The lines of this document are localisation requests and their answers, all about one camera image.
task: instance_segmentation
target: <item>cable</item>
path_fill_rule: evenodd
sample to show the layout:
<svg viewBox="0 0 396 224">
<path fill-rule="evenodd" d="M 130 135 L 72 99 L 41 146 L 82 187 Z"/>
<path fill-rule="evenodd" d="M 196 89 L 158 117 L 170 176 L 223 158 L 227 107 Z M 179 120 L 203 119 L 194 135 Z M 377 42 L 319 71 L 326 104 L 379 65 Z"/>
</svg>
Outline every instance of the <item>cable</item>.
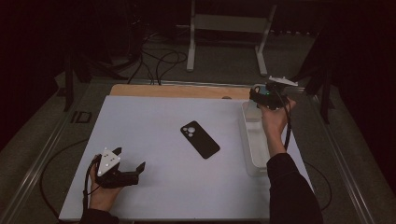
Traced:
<svg viewBox="0 0 396 224">
<path fill-rule="evenodd" d="M 286 131 L 286 139 L 285 139 L 285 149 L 288 150 L 288 146 L 289 146 L 289 140 L 290 140 L 290 133 L 291 133 L 291 107 L 289 104 L 289 111 L 286 108 L 286 104 L 283 101 L 282 97 L 280 96 L 279 92 L 277 92 L 277 89 L 275 88 L 275 93 L 276 95 L 279 97 L 280 102 L 282 102 L 283 108 L 285 109 L 286 112 L 286 117 L 288 119 L 288 129 Z"/>
<path fill-rule="evenodd" d="M 88 209 L 88 179 L 90 178 L 90 171 L 94 165 L 94 161 L 91 162 L 90 166 L 88 167 L 87 173 L 85 174 L 85 181 L 84 181 L 84 190 L 82 191 L 83 199 L 82 199 L 82 214 L 84 214 Z"/>
<path fill-rule="evenodd" d="M 49 158 L 49 160 L 47 161 L 46 165 L 44 166 L 43 172 L 40 175 L 40 179 L 39 179 L 39 188 L 40 188 L 40 194 L 41 197 L 43 198 L 46 206 L 49 208 L 49 210 L 52 212 L 53 215 L 55 215 L 56 219 L 59 221 L 59 223 L 70 223 L 70 222 L 64 222 L 62 220 L 59 219 L 59 214 L 58 212 L 55 210 L 55 208 L 53 208 L 53 206 L 50 204 L 49 200 L 47 199 L 45 193 L 44 193 L 44 188 L 43 188 L 43 178 L 44 178 L 44 173 L 47 170 L 47 167 L 50 165 L 50 163 L 52 162 L 53 159 L 55 159 L 58 155 L 60 155 L 62 152 L 66 151 L 67 149 L 71 148 L 71 147 L 75 147 L 81 143 L 87 142 L 89 140 L 89 138 L 87 139 L 83 139 L 81 141 L 78 141 L 70 146 L 64 147 L 61 150 L 59 150 L 58 152 L 56 152 L 53 156 L 51 156 Z"/>
<path fill-rule="evenodd" d="M 99 188 L 100 188 L 100 186 L 96 187 L 96 189 L 94 189 L 93 191 L 89 192 L 88 195 L 93 194 L 93 193 L 94 193 L 97 189 L 99 189 Z"/>
<path fill-rule="evenodd" d="M 148 78 L 150 79 L 150 83 L 149 84 L 150 85 L 154 85 L 155 84 L 154 76 L 152 75 L 151 71 L 149 70 L 149 66 L 146 63 L 143 62 L 143 59 L 142 59 L 142 63 L 143 63 L 143 65 L 145 65 L 146 69 L 148 70 Z"/>
<path fill-rule="evenodd" d="M 132 78 L 134 78 L 134 76 L 136 76 L 137 72 L 140 70 L 140 67 L 141 67 L 142 64 L 143 64 L 143 55 L 142 55 L 142 54 L 140 54 L 139 60 L 140 60 L 140 64 L 139 64 L 139 66 L 137 66 L 136 70 L 134 70 L 134 72 L 132 73 L 132 75 L 128 78 L 127 84 L 131 84 Z"/>
<path fill-rule="evenodd" d="M 310 164 L 309 162 L 303 161 L 305 164 L 309 165 L 310 167 L 312 167 L 314 170 L 316 170 L 322 177 L 323 179 L 326 181 L 327 186 L 329 187 L 329 194 L 330 194 L 330 198 L 329 201 L 322 207 L 320 208 L 320 211 L 324 211 L 326 208 L 328 208 L 330 206 L 330 204 L 332 203 L 332 186 L 330 185 L 329 180 L 326 178 L 326 176 L 319 170 L 317 169 L 314 165 Z"/>
<path fill-rule="evenodd" d="M 184 63 L 184 62 L 186 62 L 187 61 L 187 54 L 185 54 L 185 53 L 183 53 L 183 52 L 179 52 L 179 51 L 176 51 L 176 50 L 174 50 L 174 49 L 151 49 L 151 50 L 168 50 L 168 51 L 170 51 L 170 52 L 168 52 L 168 53 L 165 53 L 161 58 L 159 58 L 159 57 L 157 57 L 157 56 L 154 56 L 154 55 L 152 55 L 152 54 L 150 54 L 150 53 L 148 53 L 148 52 L 146 52 L 146 51 L 144 51 L 144 50 L 142 50 L 142 52 L 143 53 L 145 53 L 145 54 L 147 54 L 148 56 L 150 56 L 150 57 L 152 57 L 152 58 L 154 58 L 154 59 L 157 59 L 158 60 L 158 62 L 157 62 L 157 66 L 156 66 L 156 69 L 155 69 L 155 77 L 157 78 L 157 82 L 158 82 L 158 84 L 159 85 L 162 85 L 162 78 L 163 78 L 163 76 L 167 73 L 167 72 L 169 72 L 171 69 L 173 69 L 176 65 L 178 65 L 179 63 Z M 168 56 L 170 56 L 170 55 L 173 55 L 173 54 L 175 54 L 176 56 L 177 56 L 177 60 L 176 61 L 166 61 L 164 58 L 166 58 L 166 57 L 168 57 Z M 160 64 L 161 63 L 170 63 L 170 64 L 172 64 L 168 69 L 166 69 L 165 71 L 163 71 L 161 74 L 159 73 L 159 67 L 160 67 Z"/>
<path fill-rule="evenodd" d="M 160 33 L 153 33 L 151 35 L 149 35 L 148 37 L 146 37 L 143 42 L 142 42 L 142 46 L 144 46 L 153 36 L 155 35 L 159 35 Z"/>
<path fill-rule="evenodd" d="M 169 37 L 160 35 L 160 33 L 156 33 L 155 35 L 158 35 L 159 38 L 158 38 L 158 37 L 157 37 L 157 38 L 152 38 L 152 37 L 154 37 L 154 35 L 152 35 L 150 38 L 148 38 L 148 42 L 152 42 L 152 43 L 163 43 L 163 42 L 165 42 L 165 41 L 167 41 L 167 40 L 170 39 Z"/>
<path fill-rule="evenodd" d="M 190 26 L 185 28 L 183 31 L 180 31 L 176 36 L 182 36 L 190 30 Z"/>
</svg>

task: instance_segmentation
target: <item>dark background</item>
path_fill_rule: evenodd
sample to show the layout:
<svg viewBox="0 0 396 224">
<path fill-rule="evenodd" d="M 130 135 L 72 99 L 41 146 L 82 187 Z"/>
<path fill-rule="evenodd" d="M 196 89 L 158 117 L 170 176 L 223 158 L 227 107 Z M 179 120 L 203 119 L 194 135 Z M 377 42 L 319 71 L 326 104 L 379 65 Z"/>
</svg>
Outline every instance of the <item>dark background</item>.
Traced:
<svg viewBox="0 0 396 224">
<path fill-rule="evenodd" d="M 190 23 L 189 1 L 134 2 L 150 29 L 170 37 L 176 38 L 176 25 Z M 204 13 L 260 16 L 268 11 L 267 3 L 262 1 L 248 1 L 242 7 L 236 0 L 197 2 L 197 11 Z M 70 45 L 95 59 L 124 53 L 119 50 L 124 49 L 128 38 L 124 4 L 104 0 L 95 5 L 78 0 L 2 3 L 0 148 L 58 90 L 54 77 L 64 70 L 64 55 Z M 272 26 L 276 35 L 319 34 L 305 68 L 326 63 L 327 52 L 332 51 L 332 84 L 339 88 L 394 192 L 395 8 L 395 4 L 385 1 L 282 1 Z M 114 24 L 120 27 L 118 40 L 106 36 Z"/>
</svg>

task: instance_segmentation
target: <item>smartphone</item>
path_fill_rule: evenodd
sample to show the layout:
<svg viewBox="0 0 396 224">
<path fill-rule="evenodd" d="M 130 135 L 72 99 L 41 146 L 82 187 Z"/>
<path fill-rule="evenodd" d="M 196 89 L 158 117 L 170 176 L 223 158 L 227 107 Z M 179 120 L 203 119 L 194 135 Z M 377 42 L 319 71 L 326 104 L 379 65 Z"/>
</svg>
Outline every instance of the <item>smartphone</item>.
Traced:
<svg viewBox="0 0 396 224">
<path fill-rule="evenodd" d="M 208 159 L 220 150 L 220 146 L 197 121 L 184 125 L 180 130 L 204 159 Z"/>
</svg>

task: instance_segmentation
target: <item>hand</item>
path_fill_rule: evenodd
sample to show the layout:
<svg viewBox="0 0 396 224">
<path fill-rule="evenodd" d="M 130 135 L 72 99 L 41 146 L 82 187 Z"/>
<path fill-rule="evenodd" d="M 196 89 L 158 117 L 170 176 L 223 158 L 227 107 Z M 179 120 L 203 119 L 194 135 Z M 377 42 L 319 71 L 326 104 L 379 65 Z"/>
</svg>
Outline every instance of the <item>hand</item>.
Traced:
<svg viewBox="0 0 396 224">
<path fill-rule="evenodd" d="M 90 208 L 109 212 L 122 188 L 104 189 L 95 182 L 96 164 L 90 170 L 91 200 Z"/>
<path fill-rule="evenodd" d="M 289 103 L 286 105 L 286 108 L 290 112 L 295 107 L 296 102 L 290 98 L 288 100 Z M 259 105 L 259 108 L 262 111 L 262 127 L 267 137 L 270 156 L 273 157 L 277 153 L 285 153 L 286 149 L 283 147 L 281 140 L 281 134 L 288 123 L 285 109 L 271 110 L 263 105 Z"/>
</svg>

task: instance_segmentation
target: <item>white table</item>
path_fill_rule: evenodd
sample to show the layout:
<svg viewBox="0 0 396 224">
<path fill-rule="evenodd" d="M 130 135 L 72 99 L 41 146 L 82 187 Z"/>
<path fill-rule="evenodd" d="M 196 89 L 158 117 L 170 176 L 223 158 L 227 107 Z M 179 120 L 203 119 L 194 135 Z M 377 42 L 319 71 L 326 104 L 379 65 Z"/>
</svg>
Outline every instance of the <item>white table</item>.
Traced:
<svg viewBox="0 0 396 224">
<path fill-rule="evenodd" d="M 124 220 L 260 220 L 269 217 L 267 177 L 246 171 L 238 128 L 246 100 L 107 96 L 81 158 L 60 219 L 82 215 L 86 170 L 104 147 L 122 147 L 120 170 L 145 161 L 137 186 L 125 188 L 111 213 Z M 204 160 L 180 127 L 192 120 L 220 145 Z M 289 154 L 309 181 L 294 136 Z"/>
</svg>

